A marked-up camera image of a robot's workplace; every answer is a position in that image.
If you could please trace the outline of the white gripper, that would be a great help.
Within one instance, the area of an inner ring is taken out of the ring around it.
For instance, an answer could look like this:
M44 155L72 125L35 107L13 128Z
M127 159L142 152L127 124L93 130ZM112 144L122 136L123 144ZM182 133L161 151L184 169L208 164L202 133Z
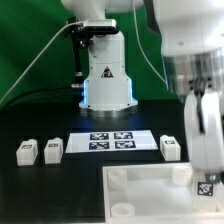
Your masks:
M184 106L184 124L189 160L195 170L206 173L208 183L219 183L224 170L224 138L219 106L219 95L206 91L201 99L199 118L198 100L190 93Z

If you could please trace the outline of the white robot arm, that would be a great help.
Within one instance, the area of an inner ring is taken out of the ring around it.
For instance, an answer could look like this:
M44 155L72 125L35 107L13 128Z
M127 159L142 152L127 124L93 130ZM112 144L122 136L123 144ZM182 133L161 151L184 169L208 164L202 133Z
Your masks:
M162 37L168 88L185 102L192 167L209 183L224 171L224 0L61 0L79 20L144 6L148 26Z

